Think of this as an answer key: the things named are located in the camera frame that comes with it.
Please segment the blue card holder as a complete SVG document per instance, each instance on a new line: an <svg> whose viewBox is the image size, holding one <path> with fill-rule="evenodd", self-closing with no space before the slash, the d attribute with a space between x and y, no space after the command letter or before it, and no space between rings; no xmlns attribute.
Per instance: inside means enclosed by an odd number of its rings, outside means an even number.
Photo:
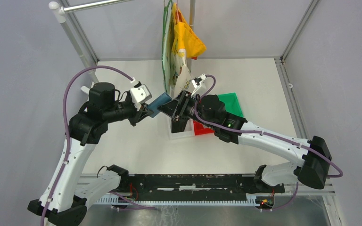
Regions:
<svg viewBox="0 0 362 226"><path fill-rule="evenodd" d="M147 106L147 109L150 112L149 117L150 118L156 117L160 113L159 107L170 102L171 100L172 98L167 93L163 93L160 96L158 96Z"/></svg>

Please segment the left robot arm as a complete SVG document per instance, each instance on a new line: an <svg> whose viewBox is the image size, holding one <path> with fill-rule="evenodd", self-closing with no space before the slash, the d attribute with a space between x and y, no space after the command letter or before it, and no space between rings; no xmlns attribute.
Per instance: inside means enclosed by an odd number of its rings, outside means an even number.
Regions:
<svg viewBox="0 0 362 226"><path fill-rule="evenodd" d="M89 99L78 113L66 119L66 139L60 161L44 194L29 202L28 210L41 217L42 225L77 226L87 210L112 190L123 192L129 187L128 170L116 165L82 189L78 180L91 153L110 123L128 120L132 126L152 114L146 101L151 98L147 86L134 85L124 101L116 100L115 86L95 84Z"/></svg>

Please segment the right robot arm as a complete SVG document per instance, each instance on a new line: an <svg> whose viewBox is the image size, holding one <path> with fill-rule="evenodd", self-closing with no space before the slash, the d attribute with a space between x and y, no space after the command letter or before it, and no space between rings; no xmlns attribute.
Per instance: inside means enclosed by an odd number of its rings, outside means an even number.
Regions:
<svg viewBox="0 0 362 226"><path fill-rule="evenodd" d="M193 98L188 92L182 92L160 105L158 110L174 121L200 122L214 130L214 135L223 142L256 147L287 160L258 168L253 185L259 192L294 182L319 190L325 187L332 157L321 137L296 138L259 127L226 111L225 103L217 95Z"/></svg>

